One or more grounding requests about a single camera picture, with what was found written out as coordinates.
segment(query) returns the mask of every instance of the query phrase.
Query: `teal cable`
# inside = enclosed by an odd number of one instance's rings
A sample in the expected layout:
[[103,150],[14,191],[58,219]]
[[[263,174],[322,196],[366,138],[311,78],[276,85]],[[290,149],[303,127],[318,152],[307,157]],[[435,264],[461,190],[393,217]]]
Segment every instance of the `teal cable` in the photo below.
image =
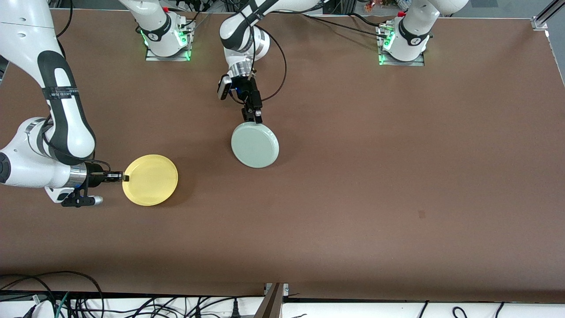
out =
[[61,299],[61,303],[59,304],[59,307],[57,307],[57,311],[55,312],[55,318],[59,318],[59,315],[61,314],[61,308],[63,308],[63,303],[65,302],[65,300],[67,300],[67,296],[69,296],[69,291],[65,294],[65,296],[63,296],[63,299]]

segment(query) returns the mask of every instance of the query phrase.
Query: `table surface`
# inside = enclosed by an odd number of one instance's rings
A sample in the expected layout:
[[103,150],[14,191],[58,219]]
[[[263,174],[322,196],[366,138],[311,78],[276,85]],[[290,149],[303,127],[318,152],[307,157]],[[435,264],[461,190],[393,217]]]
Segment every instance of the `table surface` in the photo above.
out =
[[[53,12],[56,29],[67,14]],[[257,294],[284,281],[302,297],[565,302],[565,89],[543,32],[440,19],[425,67],[379,66],[369,35],[269,15],[260,24],[289,66],[263,108],[281,152],[254,170],[229,145],[239,105],[216,96],[225,17],[197,29],[192,61],[145,62],[128,12],[75,11],[60,40],[97,158],[123,170],[162,154],[179,186],[139,207],[105,184],[90,191],[104,204],[81,209],[2,187],[0,272],[79,270],[115,292]],[[256,68],[267,96],[284,70],[275,46]],[[47,114],[14,66],[0,105],[2,145]]]

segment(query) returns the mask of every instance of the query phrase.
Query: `brown tabletop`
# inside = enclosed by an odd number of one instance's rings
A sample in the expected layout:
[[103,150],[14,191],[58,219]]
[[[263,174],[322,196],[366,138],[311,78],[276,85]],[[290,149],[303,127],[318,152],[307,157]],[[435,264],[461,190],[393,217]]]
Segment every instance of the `brown tabletop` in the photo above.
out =
[[[61,29],[68,11],[53,15]],[[114,292],[257,294],[284,281],[302,297],[565,302],[565,89],[543,32],[441,19],[425,67],[379,66],[369,35],[269,15],[260,24],[289,69],[263,108],[279,159],[254,170],[229,145],[239,105],[216,96],[225,17],[197,29],[192,61],[145,62],[130,13],[75,11],[60,40],[97,158],[123,170],[162,154],[179,186],[139,207],[105,184],[90,190],[103,205],[81,209],[0,187],[2,273],[79,270]],[[267,96],[283,76],[274,45],[256,68]],[[0,104],[1,145],[47,115],[15,66]]]

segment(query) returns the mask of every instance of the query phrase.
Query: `yellow plate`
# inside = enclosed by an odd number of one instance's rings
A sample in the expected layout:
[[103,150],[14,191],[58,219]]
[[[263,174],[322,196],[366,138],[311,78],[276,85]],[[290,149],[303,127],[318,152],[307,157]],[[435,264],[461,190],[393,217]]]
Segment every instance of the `yellow plate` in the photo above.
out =
[[148,207],[167,200],[175,191],[179,173],[167,157],[148,154],[133,161],[124,171],[129,181],[122,182],[125,196]]

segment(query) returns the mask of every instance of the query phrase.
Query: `black joint cap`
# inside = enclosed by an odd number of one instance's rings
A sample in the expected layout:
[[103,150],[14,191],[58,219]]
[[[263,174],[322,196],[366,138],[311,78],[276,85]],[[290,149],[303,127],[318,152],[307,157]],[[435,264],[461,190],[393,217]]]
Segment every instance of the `black joint cap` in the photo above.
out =
[[0,183],[6,183],[6,181],[8,181],[10,172],[10,159],[8,159],[4,153],[0,152]]

